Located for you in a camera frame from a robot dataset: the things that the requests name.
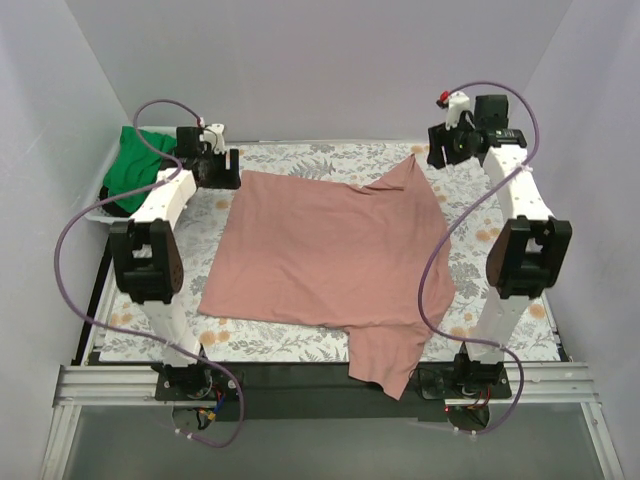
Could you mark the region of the pink t-shirt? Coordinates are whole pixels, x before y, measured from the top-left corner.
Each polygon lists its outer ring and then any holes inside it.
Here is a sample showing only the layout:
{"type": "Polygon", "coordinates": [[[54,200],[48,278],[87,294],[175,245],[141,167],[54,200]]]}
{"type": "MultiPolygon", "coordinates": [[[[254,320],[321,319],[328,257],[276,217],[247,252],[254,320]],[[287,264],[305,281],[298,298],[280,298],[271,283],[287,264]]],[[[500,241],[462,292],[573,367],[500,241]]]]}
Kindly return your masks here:
{"type": "Polygon", "coordinates": [[[455,296],[446,229],[414,156],[363,187],[246,171],[198,310],[342,330],[350,376],[399,399],[455,296]]]}

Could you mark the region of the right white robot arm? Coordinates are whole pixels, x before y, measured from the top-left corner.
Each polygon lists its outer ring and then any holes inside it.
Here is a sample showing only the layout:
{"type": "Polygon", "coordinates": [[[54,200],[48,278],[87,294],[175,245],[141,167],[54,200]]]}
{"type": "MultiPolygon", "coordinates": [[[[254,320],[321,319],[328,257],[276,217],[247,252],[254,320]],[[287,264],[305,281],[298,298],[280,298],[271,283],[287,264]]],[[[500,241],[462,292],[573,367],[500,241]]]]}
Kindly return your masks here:
{"type": "Polygon", "coordinates": [[[489,291],[474,339],[436,373],[435,393],[488,397],[508,390],[503,349],[526,309],[555,285],[573,230],[542,200],[524,134],[509,126],[506,96],[444,92],[436,103],[446,117],[428,131],[428,164],[442,169],[477,158],[496,190],[504,225],[486,260],[489,291]]]}

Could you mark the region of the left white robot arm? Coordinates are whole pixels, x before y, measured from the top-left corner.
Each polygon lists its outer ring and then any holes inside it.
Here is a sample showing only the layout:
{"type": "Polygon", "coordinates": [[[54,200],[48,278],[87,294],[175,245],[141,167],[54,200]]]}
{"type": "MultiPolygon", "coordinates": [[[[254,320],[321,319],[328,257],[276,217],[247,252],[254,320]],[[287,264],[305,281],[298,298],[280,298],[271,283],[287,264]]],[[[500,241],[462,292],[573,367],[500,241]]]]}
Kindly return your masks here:
{"type": "Polygon", "coordinates": [[[149,192],[130,219],[113,223],[109,232],[117,287],[165,344],[159,372],[169,387],[193,400],[209,395],[213,377],[197,360],[201,343],[178,299],[184,268],[173,229],[197,189],[240,187],[239,151],[226,147],[224,130],[220,123],[178,127],[173,155],[183,169],[177,172],[173,161],[164,160],[153,180],[174,179],[149,192]]]}

